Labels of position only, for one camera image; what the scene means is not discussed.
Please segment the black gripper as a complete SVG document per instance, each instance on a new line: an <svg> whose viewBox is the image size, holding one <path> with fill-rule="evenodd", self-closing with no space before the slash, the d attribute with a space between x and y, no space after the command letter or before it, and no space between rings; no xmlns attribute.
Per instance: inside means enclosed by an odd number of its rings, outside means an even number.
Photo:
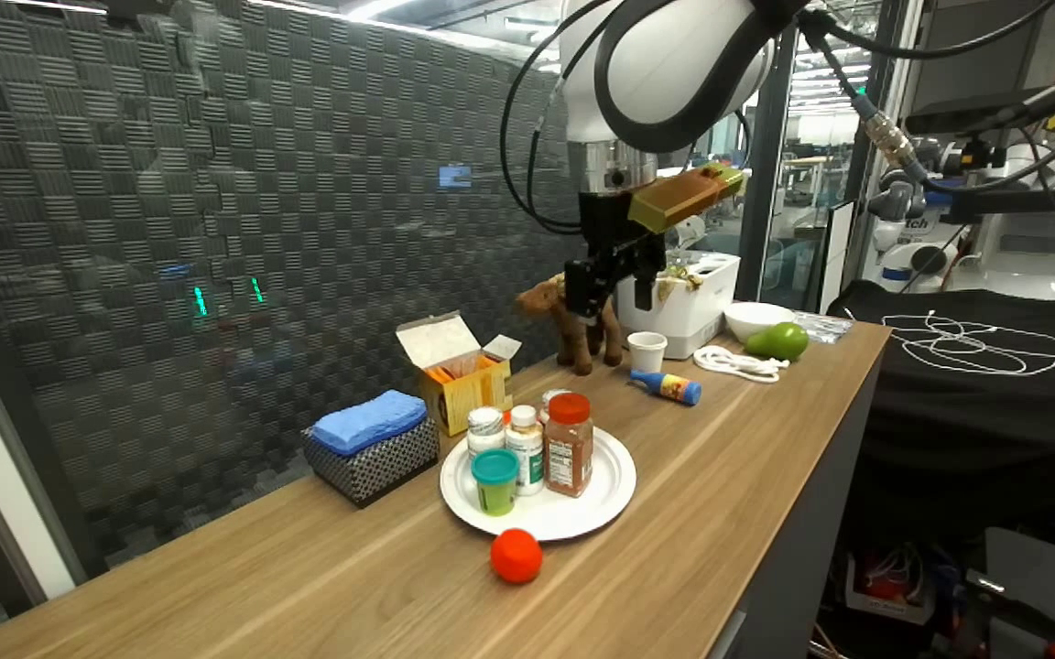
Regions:
<svg viewBox="0 0 1055 659"><path fill-rule="evenodd" d="M631 194L583 194L577 233L587 254L564 264L567 312L597 322L597 299L608 299L622 279L635 281L637 309L650 312L661 239L631 220Z"/></svg>

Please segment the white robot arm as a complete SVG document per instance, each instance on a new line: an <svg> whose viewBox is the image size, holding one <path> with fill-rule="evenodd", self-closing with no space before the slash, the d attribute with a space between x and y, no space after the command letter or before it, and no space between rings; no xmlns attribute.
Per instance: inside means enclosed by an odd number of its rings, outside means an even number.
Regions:
<svg viewBox="0 0 1055 659"><path fill-rule="evenodd" d="M622 279L650 309L661 233L731 199L731 165L687 149L772 69L804 0L588 0L561 42L564 144L587 254L564 264L564 303L594 319Z"/></svg>

